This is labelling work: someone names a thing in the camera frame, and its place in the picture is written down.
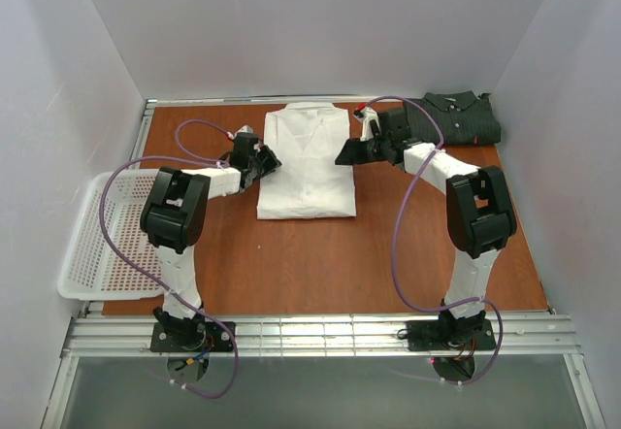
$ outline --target white shirt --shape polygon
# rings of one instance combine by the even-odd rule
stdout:
[[[263,140],[282,162],[261,180],[258,218],[356,215],[353,170],[334,161],[349,138],[347,110],[301,102],[265,116]]]

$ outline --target brown wooden surface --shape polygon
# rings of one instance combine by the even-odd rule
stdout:
[[[157,108],[144,155],[185,157],[174,134],[189,118],[208,119],[232,131],[249,124],[262,134],[265,113],[281,108]],[[360,131],[353,120],[352,136]],[[200,124],[187,126],[181,140],[207,157],[218,157],[230,148],[221,134]],[[454,147],[448,152],[475,165],[500,165],[494,147]],[[176,164],[153,161],[144,167],[161,165]],[[355,218],[257,220],[259,185],[243,194],[211,200],[195,249],[197,282],[206,309],[213,314],[407,312],[391,280],[390,241],[411,176],[377,163],[355,167],[354,180]],[[424,181],[410,198],[398,253],[401,282],[410,300],[436,306],[448,288],[454,247],[446,231],[444,197]],[[494,267],[488,297],[503,310],[547,308],[521,227]],[[161,301],[162,297],[107,302],[104,314],[150,314]]]

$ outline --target white wall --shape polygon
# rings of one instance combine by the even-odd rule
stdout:
[[[94,0],[145,97],[491,89],[541,0]]]
[[[544,0],[495,90],[502,158],[551,304],[621,427],[621,0]]]
[[[56,279],[89,180],[143,99],[90,0],[0,0],[0,427],[39,427],[71,310]]]

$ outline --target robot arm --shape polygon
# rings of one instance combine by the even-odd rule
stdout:
[[[281,164],[249,127],[233,139],[227,152],[229,167],[176,170],[162,167],[141,214],[141,229],[157,254],[162,280],[194,308],[203,307],[194,269],[194,245],[203,231],[207,202],[246,190]],[[179,346],[203,340],[201,317],[173,295],[164,295],[162,308],[153,311],[164,336]]]
[[[403,109],[377,114],[366,108],[355,114],[362,119],[363,134],[345,142],[336,164],[388,161],[416,174],[427,163],[421,178],[446,196],[448,232],[456,247],[453,275],[442,304],[484,297],[494,262],[517,229],[503,171],[478,168],[416,140]],[[488,204],[478,207],[477,200]],[[435,335],[442,342],[465,342],[482,330],[484,317],[480,302],[451,308],[449,314],[441,313],[443,325]]]

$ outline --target white plastic basket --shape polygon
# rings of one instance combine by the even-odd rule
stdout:
[[[110,175],[97,176],[88,189],[79,227],[74,231],[58,281],[58,292],[65,298],[137,300],[162,293],[157,283],[119,259],[104,240],[98,211]],[[121,172],[108,192],[105,219],[110,236],[121,252],[159,277],[155,251],[140,229],[140,214],[156,175],[156,169]]]

